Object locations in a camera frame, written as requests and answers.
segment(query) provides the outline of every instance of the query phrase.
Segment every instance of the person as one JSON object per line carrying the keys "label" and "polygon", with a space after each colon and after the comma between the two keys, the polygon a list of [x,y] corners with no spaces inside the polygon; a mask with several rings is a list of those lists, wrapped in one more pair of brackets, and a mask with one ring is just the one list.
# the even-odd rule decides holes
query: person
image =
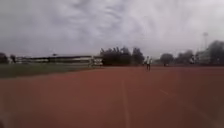
{"label": "person", "polygon": [[146,66],[147,66],[147,70],[150,70],[150,68],[151,68],[151,59],[149,59],[148,56],[147,56],[147,59],[146,59]]}

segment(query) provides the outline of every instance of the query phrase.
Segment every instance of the cloudy sky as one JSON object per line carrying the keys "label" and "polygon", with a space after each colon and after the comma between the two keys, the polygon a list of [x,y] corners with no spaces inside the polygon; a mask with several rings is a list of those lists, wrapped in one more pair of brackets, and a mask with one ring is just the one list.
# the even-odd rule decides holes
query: cloudy sky
{"label": "cloudy sky", "polygon": [[223,0],[0,0],[0,51],[43,56],[137,46],[178,53],[224,40]]}

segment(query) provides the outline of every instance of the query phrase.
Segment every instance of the tree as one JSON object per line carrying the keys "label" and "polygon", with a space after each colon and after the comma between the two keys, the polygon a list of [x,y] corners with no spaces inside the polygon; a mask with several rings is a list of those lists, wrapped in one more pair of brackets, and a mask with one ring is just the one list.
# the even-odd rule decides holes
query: tree
{"label": "tree", "polygon": [[135,47],[133,49],[132,59],[135,64],[142,64],[144,61],[144,56],[139,48]]}
{"label": "tree", "polygon": [[5,55],[5,53],[0,53],[0,64],[7,64],[8,63],[8,58]]}
{"label": "tree", "polygon": [[224,42],[214,41],[207,49],[211,57],[211,63],[224,64]]}
{"label": "tree", "polygon": [[129,65],[131,63],[131,53],[126,47],[101,49],[100,55],[103,58],[103,64],[107,66]]}
{"label": "tree", "polygon": [[12,60],[13,63],[16,63],[16,56],[15,55],[10,55],[10,59]]}
{"label": "tree", "polygon": [[179,53],[178,57],[176,58],[176,62],[180,64],[189,64],[191,63],[191,59],[193,58],[194,54],[192,50],[187,50],[184,53]]}
{"label": "tree", "polygon": [[174,57],[170,53],[164,53],[160,57],[160,61],[163,63],[164,66],[167,66],[173,60],[174,60]]}
{"label": "tree", "polygon": [[119,61],[121,65],[129,65],[131,64],[131,53],[127,47],[123,47],[121,49],[121,54],[119,57]]}

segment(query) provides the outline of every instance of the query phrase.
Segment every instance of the treeline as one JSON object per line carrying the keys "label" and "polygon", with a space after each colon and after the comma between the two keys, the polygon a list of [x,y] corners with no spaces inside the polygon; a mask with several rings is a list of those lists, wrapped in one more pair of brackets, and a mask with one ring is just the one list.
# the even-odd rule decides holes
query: treeline
{"label": "treeline", "polygon": [[197,51],[195,54],[192,50],[179,53],[177,57],[170,53],[164,53],[157,62],[162,63],[164,66],[170,63],[182,65],[224,65],[224,41],[213,41],[205,50]]}
{"label": "treeline", "polygon": [[[10,58],[12,63],[16,63],[16,56],[15,55],[10,55],[9,58]],[[9,58],[6,56],[5,53],[0,52],[0,64],[8,64],[9,63]]]}
{"label": "treeline", "polygon": [[144,61],[144,56],[137,47],[133,48],[132,53],[127,47],[101,49],[100,55],[105,66],[140,65]]}

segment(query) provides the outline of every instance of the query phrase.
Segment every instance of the running track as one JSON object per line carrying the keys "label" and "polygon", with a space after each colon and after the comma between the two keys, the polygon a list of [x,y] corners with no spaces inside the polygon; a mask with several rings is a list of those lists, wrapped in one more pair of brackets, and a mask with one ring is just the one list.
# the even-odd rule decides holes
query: running track
{"label": "running track", "polygon": [[0,80],[5,128],[223,128],[224,68],[107,68]]}

